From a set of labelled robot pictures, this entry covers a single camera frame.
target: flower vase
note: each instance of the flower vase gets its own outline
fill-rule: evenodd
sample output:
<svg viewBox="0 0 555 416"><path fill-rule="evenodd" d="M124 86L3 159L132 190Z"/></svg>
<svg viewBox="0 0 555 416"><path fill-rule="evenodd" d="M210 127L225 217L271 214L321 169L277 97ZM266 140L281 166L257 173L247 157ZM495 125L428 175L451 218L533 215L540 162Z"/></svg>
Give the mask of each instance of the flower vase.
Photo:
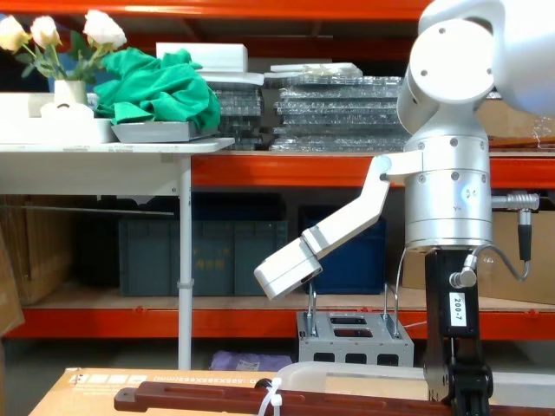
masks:
<svg viewBox="0 0 555 416"><path fill-rule="evenodd" d="M84 81L54 81L54 103L57 107L88 104L87 86Z"/></svg>

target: gray storage bin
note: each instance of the gray storage bin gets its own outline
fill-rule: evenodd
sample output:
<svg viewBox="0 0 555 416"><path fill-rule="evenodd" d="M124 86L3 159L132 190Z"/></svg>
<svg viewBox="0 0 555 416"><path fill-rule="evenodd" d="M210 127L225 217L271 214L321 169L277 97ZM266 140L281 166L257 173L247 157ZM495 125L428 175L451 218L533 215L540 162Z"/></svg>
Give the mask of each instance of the gray storage bin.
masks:
<svg viewBox="0 0 555 416"><path fill-rule="evenodd" d="M193 295L263 295L253 271L286 243L286 221L193 221ZM176 296L179 278L179 221L120 221L123 296Z"/></svg>

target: cable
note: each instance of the cable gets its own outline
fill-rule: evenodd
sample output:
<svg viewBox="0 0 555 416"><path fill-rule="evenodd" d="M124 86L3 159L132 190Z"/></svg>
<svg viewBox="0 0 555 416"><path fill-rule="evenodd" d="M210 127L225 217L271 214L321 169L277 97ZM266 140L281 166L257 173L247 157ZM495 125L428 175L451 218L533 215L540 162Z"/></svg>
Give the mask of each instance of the cable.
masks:
<svg viewBox="0 0 555 416"><path fill-rule="evenodd" d="M511 274L514 276L515 279L517 279L519 282L524 282L527 278L528 278L528 274L530 273L530 261L526 261L524 262L524 270L522 271L522 274L520 274L511 264L511 261L508 259L508 257L506 256L506 254L500 250L497 246L493 245L493 244L484 244L481 246L476 247L473 251L471 256L475 257L476 259L478 258L478 255L483 251L483 250L491 250L494 253L498 254L499 257L501 257L501 260L503 260L503 263L505 263L505 266L509 269L509 271L511 272Z"/></svg>

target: table leg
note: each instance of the table leg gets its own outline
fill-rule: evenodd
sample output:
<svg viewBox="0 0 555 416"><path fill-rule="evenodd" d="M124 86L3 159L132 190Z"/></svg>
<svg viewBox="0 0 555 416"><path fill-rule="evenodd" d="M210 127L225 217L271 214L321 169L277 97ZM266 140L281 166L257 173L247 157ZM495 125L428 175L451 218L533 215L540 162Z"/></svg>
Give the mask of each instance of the table leg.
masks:
<svg viewBox="0 0 555 416"><path fill-rule="evenodd" d="M191 369L193 315L193 221L191 214L191 156L178 161L180 167L180 325L179 369Z"/></svg>

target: blue storage bin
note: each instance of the blue storage bin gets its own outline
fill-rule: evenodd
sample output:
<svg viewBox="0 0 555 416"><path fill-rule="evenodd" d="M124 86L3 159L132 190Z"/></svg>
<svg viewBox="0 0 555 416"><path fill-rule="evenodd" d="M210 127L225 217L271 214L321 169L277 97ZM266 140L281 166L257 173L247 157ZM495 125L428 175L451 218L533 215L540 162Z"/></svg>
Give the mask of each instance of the blue storage bin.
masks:
<svg viewBox="0 0 555 416"><path fill-rule="evenodd" d="M300 210L304 229L316 225L336 208ZM319 295L376 295L382 293L385 279L386 221L382 218L347 243L320 260L323 272L312 280Z"/></svg>

